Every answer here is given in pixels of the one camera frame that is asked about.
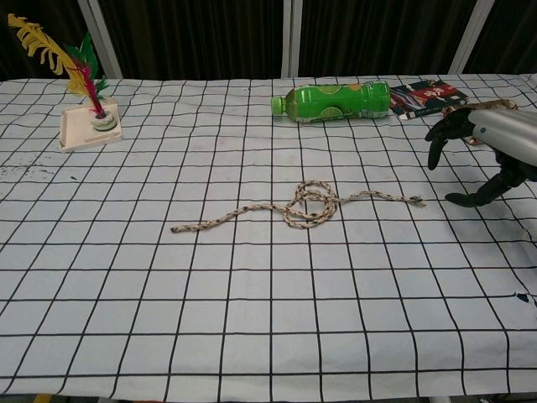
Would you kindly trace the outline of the white black grid tablecloth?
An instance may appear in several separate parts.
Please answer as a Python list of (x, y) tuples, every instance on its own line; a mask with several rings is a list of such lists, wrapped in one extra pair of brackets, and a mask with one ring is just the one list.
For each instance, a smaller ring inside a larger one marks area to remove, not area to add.
[(537, 391), (537, 183), (452, 205), (490, 149), (273, 116), (298, 85), (114, 80), (123, 140), (66, 154), (64, 82), (0, 81), (0, 396)]

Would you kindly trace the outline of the white metal frame post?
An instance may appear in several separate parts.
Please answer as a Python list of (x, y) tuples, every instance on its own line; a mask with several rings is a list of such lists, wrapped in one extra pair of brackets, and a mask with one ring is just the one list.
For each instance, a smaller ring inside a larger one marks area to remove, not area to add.
[(296, 78), (300, 66), (303, 0), (284, 0), (281, 77)]
[(494, 3), (495, 0), (476, 0), (448, 70), (449, 74), (461, 74), (464, 71)]
[(107, 78), (123, 79), (117, 54), (98, 0), (77, 0)]

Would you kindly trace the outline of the black pleated curtain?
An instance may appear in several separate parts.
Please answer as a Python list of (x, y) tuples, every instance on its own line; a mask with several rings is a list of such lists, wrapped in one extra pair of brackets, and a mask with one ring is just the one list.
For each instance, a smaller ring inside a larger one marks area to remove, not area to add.
[[(129, 79), (281, 77), (284, 0), (97, 0)], [(301, 77), (445, 74), (477, 0), (303, 0)], [(8, 26), (41, 24), (78, 45), (77, 0), (0, 0), (0, 81), (49, 78)], [(537, 0), (495, 0), (465, 73), (537, 73)]]

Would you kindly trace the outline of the colourful feather shuttlecock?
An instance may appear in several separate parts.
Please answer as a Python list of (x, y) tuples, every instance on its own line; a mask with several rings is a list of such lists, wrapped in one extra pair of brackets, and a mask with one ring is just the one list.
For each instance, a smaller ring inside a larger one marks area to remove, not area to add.
[(16, 36), (27, 56), (40, 55), (40, 62), (48, 62), (51, 71), (57, 76), (69, 76), (67, 89), (79, 96), (87, 97), (94, 114), (91, 122), (98, 132), (106, 132), (117, 126), (117, 120), (103, 106), (105, 97), (102, 92), (108, 88), (107, 78), (99, 76), (99, 62), (90, 34), (86, 34), (81, 44), (76, 46), (58, 45), (47, 35), (40, 24), (31, 23), (25, 17), (13, 13), (8, 15), (8, 26), (16, 29)]

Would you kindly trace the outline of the dark printed snack packet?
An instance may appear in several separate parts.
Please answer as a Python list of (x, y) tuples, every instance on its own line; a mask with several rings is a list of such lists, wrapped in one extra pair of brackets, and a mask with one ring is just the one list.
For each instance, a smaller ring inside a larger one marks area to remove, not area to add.
[(390, 88), (390, 108), (402, 120), (440, 113), (446, 107), (466, 102), (466, 94), (441, 80)]

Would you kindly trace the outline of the green plastic drink bottle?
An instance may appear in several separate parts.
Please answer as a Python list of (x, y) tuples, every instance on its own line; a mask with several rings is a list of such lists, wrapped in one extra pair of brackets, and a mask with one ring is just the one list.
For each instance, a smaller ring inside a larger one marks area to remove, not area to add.
[(383, 118), (389, 109), (390, 89), (385, 81), (298, 86), (284, 97), (271, 99), (273, 115), (287, 115), (298, 123)]

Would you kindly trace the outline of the pale wooden tray stand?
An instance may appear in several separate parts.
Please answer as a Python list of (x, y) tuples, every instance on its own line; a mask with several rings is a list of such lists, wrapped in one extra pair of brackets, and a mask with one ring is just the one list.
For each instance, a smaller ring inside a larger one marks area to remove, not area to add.
[(62, 153), (115, 143), (123, 139), (117, 102), (101, 101), (106, 117), (96, 118), (92, 104), (86, 102), (65, 109), (61, 114), (59, 150)]

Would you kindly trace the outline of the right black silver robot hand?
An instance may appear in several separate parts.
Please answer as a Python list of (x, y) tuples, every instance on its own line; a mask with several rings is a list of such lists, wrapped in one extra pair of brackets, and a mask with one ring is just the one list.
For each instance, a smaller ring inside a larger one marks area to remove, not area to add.
[(525, 181), (537, 182), (537, 113), (506, 108), (462, 107), (437, 122), (426, 134), (428, 168), (434, 170), (451, 139), (474, 137), (489, 146), (500, 171), (472, 194), (450, 193), (460, 207), (482, 207)]

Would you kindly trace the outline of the shiny brown foil packet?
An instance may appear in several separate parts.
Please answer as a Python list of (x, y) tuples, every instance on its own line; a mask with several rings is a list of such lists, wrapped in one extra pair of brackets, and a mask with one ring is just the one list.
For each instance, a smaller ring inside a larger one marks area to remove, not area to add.
[(536, 114), (519, 109), (514, 101), (498, 99), (450, 106), (441, 111), (442, 117), (446, 118), (463, 108), (499, 110), (499, 113), (485, 113), (483, 122), (480, 120), (481, 117), (478, 117), (477, 134), (471, 133), (463, 138), (468, 144), (473, 146), (486, 144), (512, 155), (521, 153), (524, 148), (532, 147)]

